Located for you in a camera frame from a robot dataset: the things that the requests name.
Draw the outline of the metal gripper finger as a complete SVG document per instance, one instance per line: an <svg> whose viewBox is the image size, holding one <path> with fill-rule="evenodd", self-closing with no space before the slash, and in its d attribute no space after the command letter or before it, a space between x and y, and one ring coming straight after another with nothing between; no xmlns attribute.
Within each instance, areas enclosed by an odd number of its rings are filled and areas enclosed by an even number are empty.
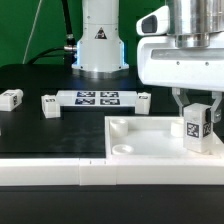
<svg viewBox="0 0 224 224"><path fill-rule="evenodd" d="M214 100L211 107L206 110L206 120L208 122L220 122L222 119L221 104L224 100L223 92L212 92L212 99Z"/></svg>
<svg viewBox="0 0 224 224"><path fill-rule="evenodd" d="M190 104L188 96L187 96L187 92L188 90L183 88L174 87L172 89L172 95L175 102L178 105L180 116L183 116L184 114L184 107Z"/></svg>

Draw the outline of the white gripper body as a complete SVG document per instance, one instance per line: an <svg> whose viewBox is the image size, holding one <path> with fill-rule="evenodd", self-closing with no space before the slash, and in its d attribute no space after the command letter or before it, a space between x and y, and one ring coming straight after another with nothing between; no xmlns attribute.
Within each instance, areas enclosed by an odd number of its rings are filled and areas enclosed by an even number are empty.
<svg viewBox="0 0 224 224"><path fill-rule="evenodd" d="M224 92L224 35L211 35L209 47L186 49L170 36L142 38L137 67L145 85Z"/></svg>

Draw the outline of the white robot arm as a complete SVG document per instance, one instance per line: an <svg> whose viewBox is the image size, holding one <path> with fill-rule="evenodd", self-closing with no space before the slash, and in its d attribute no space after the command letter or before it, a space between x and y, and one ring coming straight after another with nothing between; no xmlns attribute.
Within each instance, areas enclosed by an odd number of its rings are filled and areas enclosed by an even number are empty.
<svg viewBox="0 0 224 224"><path fill-rule="evenodd" d="M75 70L101 77L128 67L118 34L119 0L82 0ZM188 89L212 93L211 120L224 99L224 0L165 0L136 23L137 68L145 85L170 87L179 107Z"/></svg>

